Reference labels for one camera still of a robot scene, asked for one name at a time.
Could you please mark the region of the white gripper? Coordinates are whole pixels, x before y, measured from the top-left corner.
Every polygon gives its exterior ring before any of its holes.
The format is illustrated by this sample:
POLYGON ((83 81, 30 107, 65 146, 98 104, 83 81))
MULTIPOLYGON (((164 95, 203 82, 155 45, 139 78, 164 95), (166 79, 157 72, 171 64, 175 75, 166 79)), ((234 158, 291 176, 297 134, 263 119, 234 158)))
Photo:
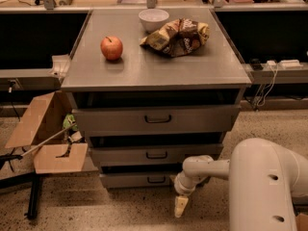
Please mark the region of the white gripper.
POLYGON ((203 177, 187 176, 184 171, 178 173, 174 179, 174 189, 179 194, 175 197, 174 215, 177 218, 182 217, 189 199, 198 184, 205 180, 203 177))

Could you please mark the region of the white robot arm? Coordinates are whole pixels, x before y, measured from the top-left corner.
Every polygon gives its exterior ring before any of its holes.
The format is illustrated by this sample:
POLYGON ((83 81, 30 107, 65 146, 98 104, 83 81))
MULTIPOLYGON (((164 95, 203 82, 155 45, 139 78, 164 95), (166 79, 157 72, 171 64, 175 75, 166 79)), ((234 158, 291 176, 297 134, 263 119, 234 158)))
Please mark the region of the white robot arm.
POLYGON ((275 142, 253 138, 238 143, 228 160, 187 158, 174 179, 174 215, 208 177, 229 184, 230 231, 297 231, 293 201, 308 195, 308 160, 275 142))

